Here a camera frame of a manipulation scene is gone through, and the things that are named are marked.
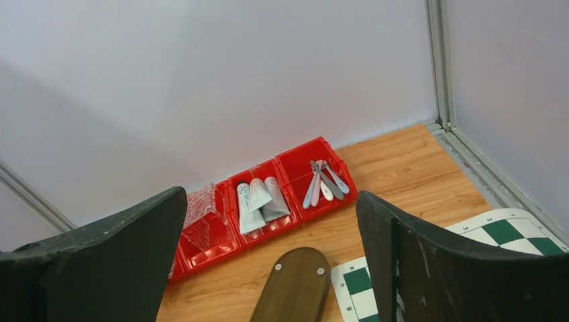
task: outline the chessboard square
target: chessboard square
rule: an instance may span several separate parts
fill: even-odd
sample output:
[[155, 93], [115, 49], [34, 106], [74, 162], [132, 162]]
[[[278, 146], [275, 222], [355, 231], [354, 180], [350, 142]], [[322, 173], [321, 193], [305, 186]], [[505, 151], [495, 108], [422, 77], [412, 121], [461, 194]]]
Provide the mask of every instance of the chessboard square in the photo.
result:
[[373, 290], [365, 290], [359, 292], [358, 294], [352, 295], [352, 302], [354, 302], [354, 308], [356, 309], [356, 314], [358, 318], [363, 319], [377, 314], [377, 304], [375, 303], [375, 296]]
[[522, 238], [514, 241], [510, 241], [509, 243], [505, 243], [500, 245], [500, 247], [505, 248], [506, 250], [514, 250], [516, 252], [526, 253], [526, 254], [534, 254], [534, 255], [543, 255], [539, 249], [537, 249], [529, 240]]
[[482, 228], [498, 243], [498, 245], [523, 238], [519, 231], [515, 230], [514, 226], [506, 220], [495, 221], [482, 226]]
[[498, 243], [482, 228], [476, 228], [468, 233], [463, 233], [461, 236], [468, 237], [476, 240], [477, 242], [488, 244], [491, 246], [498, 246]]
[[528, 240], [537, 249], [539, 249], [543, 255], [555, 255], [564, 253], [563, 250], [549, 238], [528, 238]]
[[359, 322], [379, 322], [379, 314], [371, 315], [363, 319], [359, 319]]
[[507, 220], [523, 237], [543, 238], [546, 235], [539, 230], [530, 220], [526, 218], [515, 218]]
[[353, 272], [345, 273], [344, 280], [348, 287], [350, 295], [370, 290], [372, 288], [372, 281], [365, 268], [360, 268]]

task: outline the floor trim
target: floor trim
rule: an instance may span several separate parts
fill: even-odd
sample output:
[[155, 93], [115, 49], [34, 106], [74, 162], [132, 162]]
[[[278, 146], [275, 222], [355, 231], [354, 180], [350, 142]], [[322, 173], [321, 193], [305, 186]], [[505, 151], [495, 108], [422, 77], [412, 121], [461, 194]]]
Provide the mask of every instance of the floor trim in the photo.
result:
[[557, 238], [569, 245], [569, 235], [530, 201], [460, 131], [454, 129], [453, 132], [431, 133], [492, 208], [518, 208], [529, 211]]

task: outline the green and white chessboard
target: green and white chessboard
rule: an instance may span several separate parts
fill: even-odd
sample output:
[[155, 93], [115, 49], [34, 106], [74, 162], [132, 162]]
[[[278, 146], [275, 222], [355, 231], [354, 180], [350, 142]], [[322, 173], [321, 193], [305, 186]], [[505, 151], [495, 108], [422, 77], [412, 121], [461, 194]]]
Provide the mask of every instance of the green and white chessboard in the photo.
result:
[[552, 255], [568, 250], [531, 213], [521, 209], [487, 211], [446, 229], [481, 243], [522, 253]]
[[345, 322], [379, 322], [365, 257], [332, 268], [330, 277]]
[[[478, 242], [528, 254], [551, 255], [569, 250], [531, 213], [521, 209], [487, 211], [446, 229]], [[333, 268], [331, 280], [345, 322], [379, 321], [365, 257]]]

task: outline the metal wall frame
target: metal wall frame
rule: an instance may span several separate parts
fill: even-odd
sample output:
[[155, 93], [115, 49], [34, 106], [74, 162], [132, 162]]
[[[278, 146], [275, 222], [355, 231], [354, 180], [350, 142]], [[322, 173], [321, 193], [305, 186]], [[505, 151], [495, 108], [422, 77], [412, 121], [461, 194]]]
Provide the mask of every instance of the metal wall frame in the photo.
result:
[[[563, 232], [537, 205], [532, 203], [480, 150], [470, 143], [468, 138], [462, 134], [460, 128], [456, 127], [450, 65], [451, 53], [448, 46], [447, 1], [425, 0], [425, 2], [429, 18], [433, 79], [439, 115], [438, 125], [434, 123], [428, 124], [427, 128], [479, 189], [492, 208], [514, 207], [525, 209], [533, 213], [564, 243], [569, 244], [569, 235]], [[58, 231], [65, 232], [76, 227], [39, 193], [30, 188], [30, 185], [19, 178], [1, 160], [0, 182], [6, 184]]]
[[0, 160], [0, 184], [5, 184], [60, 233], [70, 231], [76, 227], [59, 210], [32, 189], [29, 184], [18, 177], [2, 160]]
[[443, 133], [433, 133], [439, 143], [458, 163], [492, 208], [521, 208], [533, 213], [543, 225], [565, 244], [569, 235], [547, 214], [530, 201], [482, 152], [460, 131], [455, 119], [446, 0], [426, 0], [437, 94], [439, 124]]

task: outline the red plastic bin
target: red plastic bin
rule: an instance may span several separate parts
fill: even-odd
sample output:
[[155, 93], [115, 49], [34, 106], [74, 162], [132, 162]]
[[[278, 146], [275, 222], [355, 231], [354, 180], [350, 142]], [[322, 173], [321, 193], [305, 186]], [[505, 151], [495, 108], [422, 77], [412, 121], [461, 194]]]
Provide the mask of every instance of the red plastic bin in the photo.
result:
[[[348, 185], [350, 192], [344, 195], [343, 200], [334, 198], [334, 200], [328, 201], [320, 194], [320, 200], [316, 207], [303, 208], [303, 200], [313, 177], [311, 160], [325, 160], [330, 168]], [[276, 157], [276, 162], [284, 181], [290, 185], [292, 202], [298, 206], [302, 221], [316, 218], [358, 198], [358, 189], [348, 172], [346, 163], [332, 150], [330, 144], [323, 137], [279, 154]], [[323, 172], [332, 180], [327, 170]]]
[[237, 186], [243, 182], [250, 183], [251, 180], [253, 180], [254, 178], [265, 180], [269, 176], [275, 177], [276, 180], [278, 181], [278, 185], [280, 187], [280, 190], [282, 191], [284, 200], [287, 202], [287, 205], [289, 206], [291, 214], [281, 217], [277, 220], [273, 220], [267, 223], [267, 225], [264, 226], [263, 228], [257, 229], [250, 233], [246, 233], [245, 235], [239, 234], [241, 241], [246, 249], [255, 246], [256, 244], [259, 244], [280, 233], [295, 228], [296, 226], [301, 224], [299, 211], [297, 209], [296, 204], [294, 204], [291, 198], [291, 192], [286, 184], [286, 180], [283, 179], [282, 174], [278, 169], [276, 161], [269, 160], [247, 171], [243, 171], [229, 178], [228, 180], [229, 203], [231, 207], [230, 213], [233, 216], [234, 225], [237, 229], [237, 232], [239, 233], [238, 227], [239, 227], [239, 215], [240, 215], [238, 197], [237, 197]]
[[170, 282], [176, 282], [177, 280], [180, 280], [188, 275], [188, 272], [184, 271], [182, 262], [180, 260], [181, 251], [182, 250], [180, 249], [180, 243], [178, 242], [178, 248], [176, 249], [176, 255], [174, 256], [174, 271], [170, 277]]
[[[215, 208], [219, 213], [225, 214], [229, 226], [226, 226], [214, 212], [211, 212], [202, 218], [202, 222], [197, 221], [182, 232], [178, 243], [178, 250], [176, 251], [176, 257], [180, 262], [182, 271], [186, 275], [214, 265], [244, 250], [240, 242], [239, 230], [236, 230], [231, 220], [233, 214], [229, 206], [227, 181], [217, 184]], [[209, 226], [209, 233], [206, 239], [204, 239], [208, 241], [209, 248], [202, 251], [185, 237], [185, 233], [192, 231], [194, 225], [205, 225], [204, 222]]]

